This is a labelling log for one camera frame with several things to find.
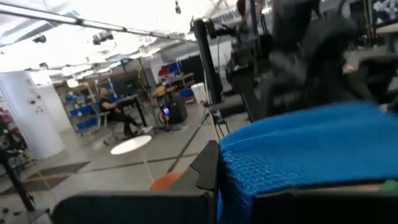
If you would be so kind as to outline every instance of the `white trash can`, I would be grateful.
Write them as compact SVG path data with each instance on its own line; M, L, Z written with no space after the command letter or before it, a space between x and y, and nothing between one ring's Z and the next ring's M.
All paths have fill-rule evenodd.
M206 91L204 83L197 83L191 86L192 92L195 95L195 100L197 103L202 103L206 101Z

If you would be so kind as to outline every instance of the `green object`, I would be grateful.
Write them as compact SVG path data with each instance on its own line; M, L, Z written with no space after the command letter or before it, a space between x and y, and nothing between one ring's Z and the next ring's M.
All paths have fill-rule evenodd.
M395 180L385 181L380 188L380 191L393 191L398 190L398 182Z

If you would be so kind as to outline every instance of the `blue cloth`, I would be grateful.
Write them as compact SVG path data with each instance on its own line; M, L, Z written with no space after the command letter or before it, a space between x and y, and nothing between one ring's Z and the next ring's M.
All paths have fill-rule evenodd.
M346 103L264 119L220 141L221 223L251 223L252 199L292 187L398 177L398 119Z

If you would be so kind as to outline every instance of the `red object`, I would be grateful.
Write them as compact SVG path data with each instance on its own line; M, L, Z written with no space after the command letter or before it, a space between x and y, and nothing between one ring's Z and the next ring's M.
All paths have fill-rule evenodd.
M12 119L12 117L9 116L8 114L2 115L2 120L3 120L4 122L8 122L8 121L10 121L11 119Z
M167 190L178 178L181 172L172 172L156 179L150 186L150 191L165 191Z
M169 74L169 67L168 66L166 66L166 67L162 67L160 70L159 70L159 73L157 74L159 77L162 77L162 76L166 76L166 75L168 75Z

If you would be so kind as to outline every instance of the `man sitting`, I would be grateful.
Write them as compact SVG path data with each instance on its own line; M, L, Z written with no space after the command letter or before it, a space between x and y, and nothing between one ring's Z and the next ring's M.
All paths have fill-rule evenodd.
M130 124L134 125L137 128L141 128L142 124L137 123L132 117L125 115L121 109L118 108L118 103L114 102L111 103L109 100L109 91L105 88L100 89L99 94L101 99L99 100L99 110L104 112L109 112L107 115L108 121L117 121L124 123L124 131L123 133L126 135L127 138L134 137Z

